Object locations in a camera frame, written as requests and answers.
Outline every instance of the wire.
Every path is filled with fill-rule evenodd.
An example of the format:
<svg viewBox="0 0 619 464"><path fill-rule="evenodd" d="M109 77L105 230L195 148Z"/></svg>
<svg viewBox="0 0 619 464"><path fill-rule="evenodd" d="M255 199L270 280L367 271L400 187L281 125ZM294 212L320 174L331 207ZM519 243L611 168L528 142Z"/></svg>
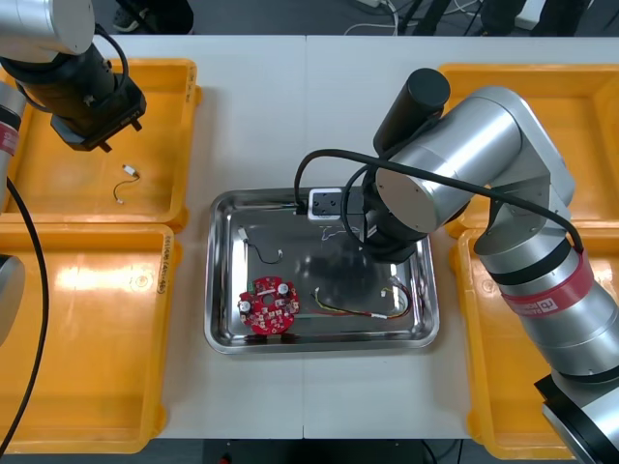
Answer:
<svg viewBox="0 0 619 464"><path fill-rule="evenodd" d="M114 89L114 92L112 92L107 97L105 97L105 99L103 99L103 102L107 102L109 101L109 99L116 97L124 89L125 82L127 82L127 78L129 77L129 62L127 61L127 56L125 55L125 52L123 51L121 46L114 39L112 39L109 34L107 34L107 31L105 31L103 26L101 26L99 23L95 24L95 33L99 34L101 37L106 39L110 45L112 45L112 47L116 50L116 53L118 53L120 62L123 65L123 74L120 78L120 83Z"/></svg>
<svg viewBox="0 0 619 464"><path fill-rule="evenodd" d="M260 250L258 249L258 247L256 245L251 244L247 240L245 240L244 242L247 244L248 247L255 249L255 253L258 255L258 259L260 260L260 262L262 262L262 264L279 264L281 262L281 260L283 259L283 251L278 249L278 260L277 261L266 261L262 257L262 254L260 254Z"/></svg>
<svg viewBox="0 0 619 464"><path fill-rule="evenodd" d="M316 304L321 308L324 309L326 311L331 311L337 314L329 314L329 315L339 315L339 316L344 316L347 314L352 314L352 315L356 315L356 316L365 316L365 317L375 317L378 319L398 319L399 317L403 317L406 314L408 314L410 312L411 307L413 306L413 299L410 295L410 292L408 291L408 289L402 285L401 282L399 282L397 277L391 277L389 279L389 281L396 286L396 288L402 292L404 294L404 296L406 297L406 299L404 299L402 296L398 295L394 290L392 290L391 288L388 287L384 287L381 289L380 293L381 293L381 297L384 297L386 295L386 292L390 292L392 294L394 294L395 296L398 297L398 302L399 305L401 307L403 307L404 309L397 313L397 314L379 314L379 313L375 313L375 312L369 312L369 311L355 311L352 309L345 309L342 307L336 307L336 306L332 306L330 304L325 304L323 302L321 302L318 299L318 292L320 291L320 287L317 287L314 290L314 293L310 293L310 295L315 299Z"/></svg>
<svg viewBox="0 0 619 464"><path fill-rule="evenodd" d="M405 174L407 176L416 177L418 179L422 179L424 181L434 182L436 184L441 184L443 186L451 187L453 189L459 189L468 191L469 193L474 193L477 195L485 196L486 198L490 198L495 202L497 206L500 206L501 203L507 203L508 205L516 206L517 208L521 208L522 210L529 211L538 216L541 216L546 219L550 219L553 222L557 223L561 227L563 227L572 237L574 242L575 250L579 253L584 251L584 246L582 245L582 240L578 231L574 227L574 225L569 222L564 217L553 213L551 210L544 208L543 206L537 205L535 203L531 203L530 201L523 200L522 198L518 198L517 196L510 195L508 193L503 193L492 188L485 188L476 186L475 184L470 184L468 182L463 182L458 179L452 179L450 177L440 176L438 174L434 174L433 172L425 171L424 169L419 169L417 167L405 166L402 164L398 164L396 162L387 161L380 158L369 157L368 155L362 155L356 152L349 152L347 150L338 150L338 149L325 149L325 150L317 150L306 155L305 158L299 164L297 169L297 173L294 178L294 197L295 203L297 204L297 213L298 214L306 214L307 213L307 205L303 203L301 200L301 178L303 177L303 172L310 162L317 158L339 158L342 160L351 160L355 162L360 162L363 164L369 164L371 166L380 167L382 169L387 169L393 172L397 172L399 174Z"/></svg>
<svg viewBox="0 0 619 464"><path fill-rule="evenodd" d="M37 102L32 100L32 98L26 92L26 89L24 89L19 82L15 81L15 85L17 86L17 90L21 93L21 95L24 96L26 101L29 102L32 107L38 109L39 111L42 111L43 113L51 113L51 111L45 108L42 104L38 104Z"/></svg>
<svg viewBox="0 0 619 464"><path fill-rule="evenodd" d="M438 461L436 460L436 456L434 455L434 451L432 451L432 448L430 448L429 445L426 443L426 440L422 440L422 445L424 445L424 448L426 449L427 453L432 458L432 464L438 464Z"/></svg>
<svg viewBox="0 0 619 464"><path fill-rule="evenodd" d="M471 22L468 23L468 27L466 28L466 30L464 31L464 34L462 34L462 36L466 36L468 34L468 31L471 30L471 27L473 27L473 24L475 23L475 19L477 19L477 16L479 15L479 13L482 10L483 6L484 6L484 3L480 2L480 6L475 11L475 14L473 14L473 18L471 19Z"/></svg>
<svg viewBox="0 0 619 464"><path fill-rule="evenodd" d="M35 355L35 361L32 366L32 372L30 373L30 380L28 381L26 391L23 395L23 398L21 399L21 404L19 405L19 409L17 409L17 413L15 414L13 423L9 427L9 431L7 432L7 435L2 441L2 445L0 445L0 458L2 458L2 456L4 455L7 447L9 446L9 443L15 435L15 431L19 426L19 422L23 417L23 413L26 411L26 406L28 406L28 401L30 400L30 396L32 395L32 390L35 387L39 368L41 367L41 360L43 359L45 338L47 337L47 325L49 322L49 283L47 281L47 267L45 266L43 247L41 246L41 241L39 240L39 236L37 235L37 229L32 218L30 217L30 213L28 213L28 209L26 208L25 203L21 199L17 188L15 188L13 182L11 182L11 179L9 178L7 178L7 188L9 189L9 192L11 193L11 196L13 197L17 207L19 208L19 212L21 213L23 221L26 224L26 228L28 229L28 234L30 235L32 246L35 249L35 254L37 255L37 262L39 263L39 273L41 274L43 314L41 318L41 332L39 334L39 344L37 345L37 353Z"/></svg>
<svg viewBox="0 0 619 464"><path fill-rule="evenodd" d="M442 454L439 454L436 456L436 460L440 462L441 459L443 459L445 456L450 454L456 448L456 445L458 443L459 443L459 439L454 439L452 443L447 447L447 449L443 451Z"/></svg>
<svg viewBox="0 0 619 464"><path fill-rule="evenodd" d="M460 440L460 448L457 451L457 463L460 464L460 460L462 459L462 447L464 446L464 440Z"/></svg>
<svg viewBox="0 0 619 464"><path fill-rule="evenodd" d="M357 7L357 4L359 3L357 0L352 0L353 4L355 5L355 7ZM408 7L411 3L413 3L415 0L410 0L409 2L404 3L401 7L399 7L396 11L399 13L401 12L403 9L405 9L406 7ZM370 15L370 16L391 16L392 12L388 12L388 13L374 13L374 12L369 12L366 11L365 8L357 8L357 10L360 10L362 12L364 12L366 15Z"/></svg>
<svg viewBox="0 0 619 464"><path fill-rule="evenodd" d="M417 21L412 21L408 23L409 26L415 26L417 25ZM346 29L346 32L344 32L344 36L347 36L348 33L350 31L352 31L353 29L357 29L358 27L379 27L379 28L386 28L386 29L393 29L394 26L392 26L391 24L370 24L368 22L362 22L360 24L354 24L352 26L350 26L348 29Z"/></svg>
<svg viewBox="0 0 619 464"><path fill-rule="evenodd" d="M443 15L454 15L456 13L464 13L466 15L474 15L474 13L472 12L467 12L465 10L466 7L470 7L475 5L477 2L480 2L481 0L473 0L472 2L468 2L465 3L464 5L460 5L457 0L454 0L454 5L456 5L456 7L453 10L449 10L448 12L445 12Z"/></svg>
<svg viewBox="0 0 619 464"><path fill-rule="evenodd" d="M123 186L125 184L133 184L134 182L137 182L141 179L141 177L139 177L139 174L135 174L135 176L133 177L133 179L129 180L129 181L123 181L123 182L119 182L118 184L116 184L116 187L114 187L114 190L112 191L112 194L114 195L114 199L116 200L116 203L122 205L125 203L124 200L120 199L118 197L118 193L116 192L116 190L120 187Z"/></svg>

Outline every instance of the white table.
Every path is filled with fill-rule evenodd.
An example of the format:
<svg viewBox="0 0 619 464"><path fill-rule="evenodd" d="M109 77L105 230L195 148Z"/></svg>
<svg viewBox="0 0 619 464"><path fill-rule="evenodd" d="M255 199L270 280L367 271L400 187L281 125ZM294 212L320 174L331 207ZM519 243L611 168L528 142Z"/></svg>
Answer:
<svg viewBox="0 0 619 464"><path fill-rule="evenodd" d="M419 351L225 356L203 333L208 210L230 189L290 187L307 152L372 153L405 78L471 63L617 63L619 39L122 37L131 57L183 57L204 91L194 130L185 249L174 288L163 404L167 438L463 438L465 336L447 256L432 236L441 330ZM113 56L98 41L102 52ZM260 166L278 162L274 170ZM358 166L318 160L307 186L341 186ZM271 401L254 401L255 392ZM270 404L285 404L271 409Z"/></svg>

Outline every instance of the yellow plastic tray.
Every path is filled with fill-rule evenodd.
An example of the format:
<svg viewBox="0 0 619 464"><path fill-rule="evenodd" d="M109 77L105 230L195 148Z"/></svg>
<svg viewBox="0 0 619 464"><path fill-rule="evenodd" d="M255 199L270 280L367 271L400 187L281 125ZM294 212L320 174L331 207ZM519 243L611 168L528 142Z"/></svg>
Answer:
<svg viewBox="0 0 619 464"><path fill-rule="evenodd" d="M519 93L575 177L575 224L619 224L619 66L446 65L440 71L452 87L448 109L487 85ZM486 227L487 212L486 199L475 197L447 225L450 235Z"/></svg>
<svg viewBox="0 0 619 464"><path fill-rule="evenodd" d="M113 63L120 71L120 64ZM12 79L2 72L9 83ZM146 97L143 129L127 127L109 139L111 153L76 152L49 125L50 115L26 109L20 144L9 175L37 223L153 222L175 231L187 224L185 192L192 148L195 108L200 101L196 66L187 60L130 60L130 74ZM123 164L137 169L130 180ZM10 197L1 222L21 222Z"/></svg>
<svg viewBox="0 0 619 464"><path fill-rule="evenodd" d="M466 319L472 411L471 436L500 459L572 457L542 414L534 383L550 367L473 252L481 230L467 230L450 255ZM617 299L619 230L581 229L600 285Z"/></svg>
<svg viewBox="0 0 619 464"><path fill-rule="evenodd" d="M181 250L164 225L39 224L50 320L33 396L9 452L138 452L162 430L162 377ZM0 347L0 436L30 376L41 281L23 225L0 227L0 253L26 267L24 297Z"/></svg>

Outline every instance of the stainless steel tray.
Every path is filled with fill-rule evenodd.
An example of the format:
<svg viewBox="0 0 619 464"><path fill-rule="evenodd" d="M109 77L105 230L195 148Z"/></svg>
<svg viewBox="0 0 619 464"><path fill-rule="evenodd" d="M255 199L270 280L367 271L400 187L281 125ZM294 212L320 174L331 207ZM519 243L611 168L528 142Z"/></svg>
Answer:
<svg viewBox="0 0 619 464"><path fill-rule="evenodd" d="M308 190L304 191L307 199ZM243 227L265 261L239 235ZM420 348L430 344L439 327L436 286L429 239L418 243L408 262L377 264L352 245L340 226L320 226L296 216L293 190L230 191L211 208L204 331L213 348L225 354L347 351ZM380 290L397 275L413 296L412 310L396 319L331 316L319 310L310 292L330 305L387 314L393 298ZM255 335L241 322L239 295L262 276L291 280L301 312L285 335Z"/></svg>

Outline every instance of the electronic component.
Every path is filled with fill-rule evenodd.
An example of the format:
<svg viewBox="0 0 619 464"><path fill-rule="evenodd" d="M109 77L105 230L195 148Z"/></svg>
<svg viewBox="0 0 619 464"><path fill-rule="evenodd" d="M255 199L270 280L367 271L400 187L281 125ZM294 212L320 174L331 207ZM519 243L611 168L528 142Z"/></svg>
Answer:
<svg viewBox="0 0 619 464"><path fill-rule="evenodd" d="M121 181L118 184L116 184L116 186L114 187L112 194L114 195L114 199L116 200L116 203L118 203L119 205L124 205L125 200L118 197L118 193L117 193L118 188L120 186L124 186L127 184L133 184L140 180L139 173L132 166L129 166L128 164L123 164L123 171L125 171L127 174L129 174L133 178L128 181Z"/></svg>
<svg viewBox="0 0 619 464"><path fill-rule="evenodd" d="M301 309L293 283L283 282L281 277L254 280L239 298L241 322L259 335L283 334Z"/></svg>

